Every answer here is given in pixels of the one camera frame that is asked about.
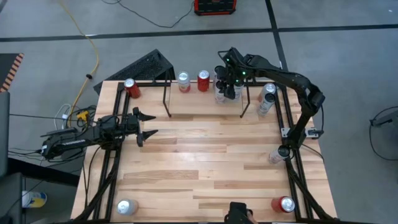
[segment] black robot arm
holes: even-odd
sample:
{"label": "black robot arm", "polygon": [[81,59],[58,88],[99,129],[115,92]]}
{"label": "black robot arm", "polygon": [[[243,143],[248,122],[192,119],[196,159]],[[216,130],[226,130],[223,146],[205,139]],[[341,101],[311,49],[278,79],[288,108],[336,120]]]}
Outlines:
{"label": "black robot arm", "polygon": [[234,47],[228,51],[218,52],[218,55],[224,61],[225,67],[217,66],[215,72],[217,78],[223,82],[221,91],[227,98],[235,97],[234,85],[236,83],[242,83],[243,80],[254,77],[270,78],[292,88],[297,93],[302,115],[297,124],[290,129],[283,146],[289,149],[298,149],[305,139],[305,126],[310,118],[318,112],[325,100],[325,96],[319,88],[312,84],[307,77],[283,71],[259,55],[247,54],[243,57]]}
{"label": "black robot arm", "polygon": [[107,115],[97,120],[96,126],[89,126],[83,131],[68,128],[52,131],[41,137],[48,137],[43,142],[42,155],[46,159],[53,159],[64,152],[100,145],[105,150],[115,150],[124,137],[129,134],[137,135],[137,145],[143,146],[143,141],[155,134],[157,130],[141,132],[139,122],[155,119],[155,116],[145,115],[138,108],[133,108],[133,113],[121,115]]}

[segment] gray floor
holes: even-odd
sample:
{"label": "gray floor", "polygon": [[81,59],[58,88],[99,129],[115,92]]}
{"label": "gray floor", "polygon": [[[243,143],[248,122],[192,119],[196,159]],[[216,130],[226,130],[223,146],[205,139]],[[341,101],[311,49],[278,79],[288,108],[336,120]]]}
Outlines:
{"label": "gray floor", "polygon": [[[87,34],[170,30],[155,27],[118,5],[95,0],[65,2]],[[189,10],[191,1],[123,3],[158,23],[172,24]],[[398,1],[278,0],[272,5],[278,27],[398,23]],[[265,1],[238,0],[233,15],[198,17],[191,13],[171,30],[270,27]],[[8,0],[0,13],[0,37],[50,35],[78,35],[56,1]],[[373,154],[368,126],[378,111],[398,105],[398,30],[289,32],[280,33],[280,37],[289,70],[309,77],[326,96],[325,135],[320,144],[338,216],[357,222],[397,223],[398,162],[384,161]],[[216,51],[231,46],[279,64],[272,33],[100,39],[95,44],[100,66],[79,106],[96,104],[93,85],[153,49],[159,49],[176,72],[186,70],[192,75],[219,65]],[[85,74],[95,63],[86,40],[0,42],[0,53],[16,52],[25,53],[25,58],[10,89],[13,113],[55,115],[62,104],[73,103]],[[319,127],[319,114],[315,122]],[[52,120],[11,117],[10,125],[10,146],[25,149],[40,147],[43,139],[39,135],[54,129]],[[396,128],[387,125],[375,129],[373,137],[381,154],[398,157]],[[57,169],[71,171],[80,166],[81,161],[76,161]],[[51,197],[44,208],[29,212],[28,222],[51,214],[56,219],[68,217],[74,188],[43,183],[38,189]]]}

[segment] red device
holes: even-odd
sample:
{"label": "red device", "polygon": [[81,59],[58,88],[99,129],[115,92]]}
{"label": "red device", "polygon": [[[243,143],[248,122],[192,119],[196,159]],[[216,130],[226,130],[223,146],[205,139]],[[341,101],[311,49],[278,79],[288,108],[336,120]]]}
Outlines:
{"label": "red device", "polygon": [[235,11],[236,0],[195,0],[198,16],[228,15]]}

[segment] silver can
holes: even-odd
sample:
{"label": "silver can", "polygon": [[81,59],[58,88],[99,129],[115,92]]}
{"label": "silver can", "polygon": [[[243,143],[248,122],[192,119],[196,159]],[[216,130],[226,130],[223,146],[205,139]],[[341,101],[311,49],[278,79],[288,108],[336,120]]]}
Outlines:
{"label": "silver can", "polygon": [[214,89],[216,103],[224,103],[225,101],[224,93],[220,93],[220,90],[221,90],[221,81],[217,81]]}
{"label": "silver can", "polygon": [[191,89],[190,78],[187,72],[182,71],[178,74],[178,87],[183,93],[186,93]]}
{"label": "silver can", "polygon": [[132,215],[132,212],[135,210],[134,204],[129,199],[123,199],[118,203],[118,213],[120,215]]}
{"label": "silver can", "polygon": [[285,147],[279,147],[269,154],[268,161],[270,164],[277,164],[278,162],[286,159],[290,151]]}
{"label": "silver can", "polygon": [[257,110],[258,115],[265,116],[269,109],[275,103],[275,95],[272,93],[267,93],[265,97],[262,99],[259,109]]}
{"label": "silver can", "polygon": [[264,99],[265,95],[267,93],[272,93],[275,94],[276,92],[276,86],[273,83],[267,83],[262,87],[262,90],[259,94],[258,100],[259,102],[262,101],[262,99]]}
{"label": "silver can", "polygon": [[290,197],[284,197],[280,202],[280,205],[286,213],[293,212],[295,207],[294,201]]}
{"label": "silver can", "polygon": [[242,98],[242,90],[243,90],[243,81],[240,81],[239,83],[234,84],[234,90],[235,90],[235,99],[233,100],[234,102],[239,101],[239,99]]}

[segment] red soda can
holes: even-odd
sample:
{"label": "red soda can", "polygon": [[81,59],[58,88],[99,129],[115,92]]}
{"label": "red soda can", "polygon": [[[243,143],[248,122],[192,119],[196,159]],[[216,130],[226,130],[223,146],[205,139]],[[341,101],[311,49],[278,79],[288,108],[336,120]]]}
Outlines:
{"label": "red soda can", "polygon": [[198,75],[198,90],[207,91],[209,89],[210,76],[209,72],[202,70]]}
{"label": "red soda can", "polygon": [[129,93],[131,98],[136,99],[141,96],[141,91],[139,91],[136,81],[132,78],[128,78],[124,81],[124,89]]}
{"label": "red soda can", "polygon": [[293,212],[295,204],[292,198],[283,196],[272,199],[271,207],[275,212],[289,213]]}

